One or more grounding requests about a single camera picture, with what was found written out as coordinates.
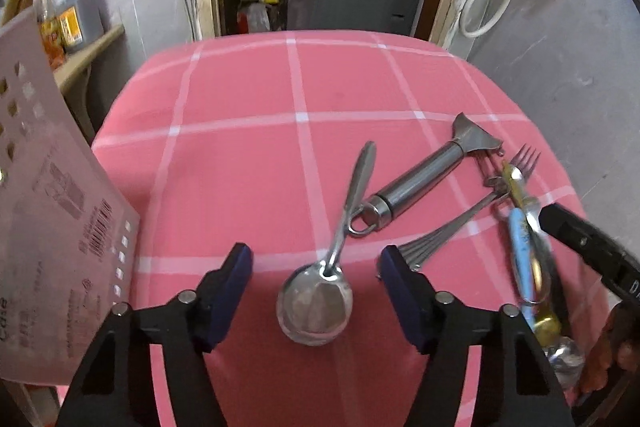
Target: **spoon handle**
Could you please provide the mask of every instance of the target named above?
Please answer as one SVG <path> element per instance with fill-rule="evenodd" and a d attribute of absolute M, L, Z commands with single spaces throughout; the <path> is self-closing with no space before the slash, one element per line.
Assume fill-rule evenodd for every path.
<path fill-rule="evenodd" d="M 340 252 L 342 251 L 342 247 L 344 247 L 344 240 L 347 236 L 347 226 L 351 220 L 351 216 L 353 216 L 353 213 L 356 210 L 356 207 L 362 203 L 364 193 L 367 190 L 367 185 L 369 185 L 369 180 L 373 173 L 373 165 L 375 162 L 376 144 L 372 141 L 368 141 L 360 151 L 360 156 L 358 156 L 356 165 L 353 168 L 353 173 L 351 174 L 349 190 L 344 202 L 344 208 L 342 209 L 342 215 L 340 216 L 340 222 L 335 230 L 331 246 L 324 258 L 325 272 L 330 272 L 340 260 Z"/>

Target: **metal screw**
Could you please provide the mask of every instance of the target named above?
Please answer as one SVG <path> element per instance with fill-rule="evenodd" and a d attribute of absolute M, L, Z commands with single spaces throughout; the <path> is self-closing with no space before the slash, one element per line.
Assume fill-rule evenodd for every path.
<path fill-rule="evenodd" d="M 517 317 L 520 314 L 520 310 L 513 304 L 505 304 L 502 307 L 502 312 L 508 317 Z"/>
<path fill-rule="evenodd" d="M 456 300 L 456 298 L 449 292 L 436 293 L 436 301 L 440 304 L 451 304 L 454 300 Z"/>
<path fill-rule="evenodd" d="M 111 307 L 111 313 L 117 315 L 118 317 L 122 317 L 128 311 L 129 305 L 126 302 L 119 302 Z"/>
<path fill-rule="evenodd" d="M 178 301 L 182 302 L 182 304 L 191 304 L 196 299 L 196 292 L 193 290 L 183 290 L 178 295 Z"/>

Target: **barcode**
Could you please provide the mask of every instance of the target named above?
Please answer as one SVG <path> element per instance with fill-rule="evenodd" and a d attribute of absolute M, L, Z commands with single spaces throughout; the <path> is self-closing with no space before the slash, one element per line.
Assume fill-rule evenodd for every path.
<path fill-rule="evenodd" d="M 111 205 L 102 200 L 100 208 L 95 215 L 94 227 L 89 237 L 89 249 L 97 257 L 102 257 L 106 240 L 110 237 L 111 231 L 111 214 L 113 210 Z"/>

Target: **white grid line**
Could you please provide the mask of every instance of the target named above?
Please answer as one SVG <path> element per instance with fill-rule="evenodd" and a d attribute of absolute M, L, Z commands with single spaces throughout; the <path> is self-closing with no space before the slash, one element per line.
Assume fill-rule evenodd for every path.
<path fill-rule="evenodd" d="M 549 198 L 550 201 L 559 201 L 569 196 L 575 196 L 574 188 L 571 185 L 565 185 L 544 194 L 543 198 Z M 470 223 L 473 223 L 473 225 L 471 227 L 463 227 L 450 239 L 450 242 L 455 243 L 460 239 L 466 239 L 495 228 L 498 225 L 498 220 L 495 219 L 493 214 L 490 214 L 480 219 L 473 219 Z M 372 261 L 379 256 L 387 245 L 403 245 L 423 234 L 424 232 L 420 232 L 393 239 L 360 240 L 347 243 L 340 263 L 343 266 L 348 266 L 362 261 Z M 255 256 L 254 273 L 294 270 L 302 264 L 308 263 L 309 259 L 324 255 L 325 252 L 326 250 L 319 249 L 299 252 L 260 253 Z M 225 257 L 159 257 L 155 259 L 154 264 L 151 263 L 150 259 L 150 257 L 138 257 L 135 267 L 136 272 L 150 275 L 194 275 L 202 277 L 207 271 L 222 266 Z"/>
<path fill-rule="evenodd" d="M 306 100 L 302 86 L 300 57 L 298 56 L 295 39 L 287 38 L 287 56 L 289 57 L 293 105 L 296 111 L 296 130 L 298 132 L 298 144 L 302 158 L 302 172 L 305 180 L 311 227 L 316 248 L 322 248 L 328 244 L 330 238 L 329 221 L 324 207 L 320 173 L 318 172 L 318 163 L 316 162 L 316 154 L 311 140 L 308 118 L 306 119 L 307 121 L 298 119 L 298 115 L 306 114 Z"/>
<path fill-rule="evenodd" d="M 179 126 L 182 122 L 182 118 L 184 116 L 184 107 L 189 96 L 191 75 L 198 65 L 198 61 L 200 60 L 200 52 L 203 46 L 204 45 L 201 44 L 196 48 L 196 51 L 194 51 L 193 55 L 191 55 L 191 62 L 189 66 L 184 70 L 184 73 L 182 74 L 182 78 L 180 80 L 180 89 L 178 90 L 178 97 L 175 101 L 174 114 L 172 116 L 170 129 Z M 169 134 L 170 135 L 167 137 L 166 143 L 164 144 L 164 150 L 162 151 L 162 157 L 158 165 L 158 171 L 156 172 L 156 179 L 150 193 L 149 204 L 146 210 L 146 219 L 142 227 L 142 234 L 140 237 L 140 253 L 149 252 L 152 254 L 154 252 L 156 227 L 158 225 L 158 219 L 160 216 L 162 195 L 164 195 L 164 190 L 166 188 L 169 166 L 171 165 L 171 159 L 174 155 L 175 143 L 177 141 L 177 133 L 173 135 L 172 133 Z M 150 263 L 152 266 L 153 262 L 154 258 L 152 255 L 150 257 Z M 146 281 L 145 285 L 143 287 L 140 287 L 140 291 L 137 294 L 136 302 L 136 305 L 138 307 L 149 306 L 150 286 L 151 279 L 149 278 Z"/>
<path fill-rule="evenodd" d="M 311 129 L 308 124 L 306 112 L 305 91 L 302 82 L 302 68 L 300 57 L 296 47 L 296 38 L 287 35 L 287 55 L 289 57 L 289 69 L 291 76 L 291 87 L 293 91 L 293 103 L 296 115 L 304 114 L 306 120 L 299 120 L 296 127 L 298 130 L 298 142 L 300 144 L 300 154 L 302 156 L 302 170 L 305 179 L 306 196 L 311 217 L 311 226 L 314 234 L 314 241 L 317 251 L 317 259 L 324 257 L 331 238 L 331 229 L 322 197 L 322 185 L 318 172 L 318 162 L 314 153 L 311 138 Z M 354 354 L 348 335 L 341 335 L 332 342 L 334 354 L 335 371 L 338 380 L 338 390 L 340 391 L 340 401 L 344 419 L 348 427 L 360 427 L 362 425 L 362 413 L 358 400 L 357 384 L 354 377 Z"/>
<path fill-rule="evenodd" d="M 381 43 L 380 38 L 378 37 L 377 34 L 371 33 L 370 35 L 378 44 Z M 380 47 L 380 51 L 382 52 L 383 55 L 385 55 L 385 58 L 388 61 L 389 66 L 391 66 L 391 70 L 393 71 L 393 74 L 396 77 L 396 80 L 398 81 L 400 89 L 404 93 L 410 108 L 414 111 L 420 111 L 420 105 L 418 104 L 418 101 L 414 97 L 414 94 L 411 91 L 411 87 L 409 86 L 407 79 L 404 77 L 404 74 L 402 73 L 400 66 L 398 66 L 396 59 L 386 47 Z M 431 146 L 431 149 L 435 151 L 441 144 L 438 143 L 438 139 L 434 135 L 433 130 L 431 129 L 431 126 L 429 125 L 427 120 L 418 120 L 418 122 L 420 123 L 420 127 L 422 128 L 422 131 L 426 136 L 427 141 Z M 456 201 L 458 202 L 461 210 L 468 209 L 470 205 L 466 200 L 465 195 L 462 192 L 462 188 L 460 187 L 460 184 L 458 183 L 458 179 L 456 178 L 455 174 L 451 172 L 448 176 L 446 176 L 445 180 L 450 185 L 453 191 L 453 195 L 456 198 Z M 471 227 L 470 223 L 467 224 L 467 227 L 469 230 L 472 230 L 470 228 Z M 495 290 L 498 292 L 498 294 L 500 295 L 500 298 L 502 298 L 504 302 L 510 302 L 513 299 L 513 287 L 511 286 L 509 280 L 503 277 L 502 274 L 500 273 L 500 267 L 498 266 L 495 260 L 495 257 L 492 255 L 491 251 L 489 250 L 484 240 L 482 239 L 482 236 L 481 235 L 473 236 L 472 241 L 474 242 L 476 250 L 478 251 L 478 257 L 480 258 L 480 261 L 484 266 L 485 272 L 487 273 L 490 281 L 494 285 Z"/>
<path fill-rule="evenodd" d="M 227 55 L 231 53 L 244 52 L 246 50 L 254 50 L 257 48 L 270 48 L 274 46 L 280 46 L 282 44 L 286 44 L 286 40 L 283 38 L 273 38 L 263 41 L 256 42 L 246 42 L 243 44 L 230 44 L 224 47 L 217 47 L 213 50 L 203 51 L 202 58 L 206 59 L 209 57 L 218 57 L 220 55 Z M 313 45 L 313 46 L 354 46 L 360 48 L 376 48 L 377 44 L 373 44 L 372 42 L 365 41 L 349 41 L 349 40 L 341 40 L 341 39 L 312 39 L 312 38 L 304 38 L 304 37 L 296 37 L 297 45 Z M 425 55 L 428 57 L 452 57 L 453 55 L 447 52 L 437 52 L 437 51 L 429 51 L 429 50 L 421 50 L 419 48 L 409 48 L 407 46 L 387 46 L 387 49 L 392 51 L 401 52 L 401 53 L 409 53 L 413 55 Z M 189 62 L 188 58 L 176 58 L 175 60 L 168 60 L 164 64 L 160 64 L 159 66 L 155 66 L 153 68 L 149 68 L 145 71 L 140 71 L 140 73 L 131 77 L 129 83 L 137 83 L 143 78 L 148 76 L 153 76 L 155 74 L 161 73 L 163 71 L 168 70 L 169 68 L 173 68 L 175 66 L 180 66 L 182 64 L 187 64 Z"/>
<path fill-rule="evenodd" d="M 428 112 L 418 110 L 395 110 L 395 111 L 316 111 L 316 112 L 292 112 L 267 114 L 263 116 L 246 116 L 241 118 L 227 118 L 225 120 L 211 120 L 202 123 L 190 123 L 169 127 L 160 127 L 146 131 L 136 131 L 125 134 L 112 134 L 98 136 L 92 149 L 98 150 L 109 147 L 118 147 L 130 143 L 147 140 L 165 138 L 170 132 L 178 134 L 199 134 L 215 132 L 226 129 L 263 127 L 271 125 L 282 125 L 294 123 L 296 121 L 318 122 L 350 122 L 350 121 L 403 121 L 403 120 L 430 120 L 453 122 L 455 114 L 439 112 Z M 476 122 L 485 121 L 529 121 L 523 114 L 470 114 L 468 117 Z"/>

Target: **pink tablecloth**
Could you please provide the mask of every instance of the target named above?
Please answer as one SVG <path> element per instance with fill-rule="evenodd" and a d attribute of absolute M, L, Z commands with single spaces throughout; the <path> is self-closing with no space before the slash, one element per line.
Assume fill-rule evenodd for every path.
<path fill-rule="evenodd" d="M 142 215 L 134 306 L 195 287 L 236 241 L 255 252 L 229 336 L 206 358 L 230 427 L 402 425 L 426 360 L 402 336 L 374 258 L 485 195 L 475 162 L 464 160 L 387 229 L 347 241 L 354 307 L 335 342 L 291 342 L 276 320 L 276 295 L 294 268 L 328 246 L 366 140 L 378 146 L 371 192 L 449 139 L 461 111 L 501 137 L 508 157 L 524 143 L 542 150 L 531 192 L 581 211 L 535 125 L 484 74 L 427 42 L 366 32 L 214 39 L 156 55 L 127 84 L 94 150 Z M 469 305 L 514 301 L 499 232 L 485 211 L 424 273 Z M 575 335 L 589 347 L 607 312 L 604 293 L 574 253 L 555 247 Z M 460 426 L 470 423 L 478 354 L 472 350 Z M 166 383 L 155 381 L 170 426 Z"/>

